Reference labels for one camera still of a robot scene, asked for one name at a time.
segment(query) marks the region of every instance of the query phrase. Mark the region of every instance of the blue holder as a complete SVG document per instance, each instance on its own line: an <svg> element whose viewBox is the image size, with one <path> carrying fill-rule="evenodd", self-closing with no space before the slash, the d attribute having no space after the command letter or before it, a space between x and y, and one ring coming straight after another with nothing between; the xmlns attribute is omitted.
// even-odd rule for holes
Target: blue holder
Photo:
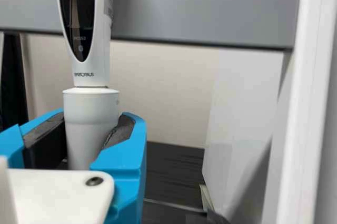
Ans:
<svg viewBox="0 0 337 224"><path fill-rule="evenodd" d="M15 125L0 134L0 155L10 168L24 168L23 136L62 112L58 109L30 122ZM129 140L101 151L90 170L104 171L115 180L115 194L105 224L141 224L146 181L146 123L136 115L123 113L135 122Z"/></svg>

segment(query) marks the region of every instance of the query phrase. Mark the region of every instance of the gray metal bar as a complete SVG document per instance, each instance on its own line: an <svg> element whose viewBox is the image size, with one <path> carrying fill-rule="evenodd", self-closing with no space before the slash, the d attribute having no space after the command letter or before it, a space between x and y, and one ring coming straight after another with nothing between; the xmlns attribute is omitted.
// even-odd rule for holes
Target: gray metal bar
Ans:
<svg viewBox="0 0 337 224"><path fill-rule="evenodd" d="M112 38L292 48L299 0L114 0ZM0 28L60 33L56 0L0 0Z"/></svg>

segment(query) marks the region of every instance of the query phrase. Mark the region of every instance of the metal screw head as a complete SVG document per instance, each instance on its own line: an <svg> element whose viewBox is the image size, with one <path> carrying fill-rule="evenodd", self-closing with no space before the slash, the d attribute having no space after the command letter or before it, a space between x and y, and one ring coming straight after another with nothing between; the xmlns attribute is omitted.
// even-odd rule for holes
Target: metal screw head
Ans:
<svg viewBox="0 0 337 224"><path fill-rule="evenodd" d="M103 183L104 179L100 177L93 177L91 179L88 179L85 183L87 186L98 186L101 183Z"/></svg>

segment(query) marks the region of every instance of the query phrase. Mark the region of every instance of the dark floor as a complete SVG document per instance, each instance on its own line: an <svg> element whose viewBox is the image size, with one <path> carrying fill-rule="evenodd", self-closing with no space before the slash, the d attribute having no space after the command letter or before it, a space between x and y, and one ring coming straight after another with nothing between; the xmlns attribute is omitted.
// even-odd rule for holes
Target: dark floor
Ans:
<svg viewBox="0 0 337 224"><path fill-rule="evenodd" d="M206 223L199 187L203 156L203 149L147 143L143 224Z"/></svg>

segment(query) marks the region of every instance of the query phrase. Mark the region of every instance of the brand logo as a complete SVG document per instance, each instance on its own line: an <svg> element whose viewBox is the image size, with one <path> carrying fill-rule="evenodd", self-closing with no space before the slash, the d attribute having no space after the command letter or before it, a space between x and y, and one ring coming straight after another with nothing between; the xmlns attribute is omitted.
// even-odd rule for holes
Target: brand logo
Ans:
<svg viewBox="0 0 337 224"><path fill-rule="evenodd" d="M86 40L86 37L85 36L74 36L74 40L83 41L83 40Z"/></svg>
<svg viewBox="0 0 337 224"><path fill-rule="evenodd" d="M93 77L94 73L75 73L75 77Z"/></svg>

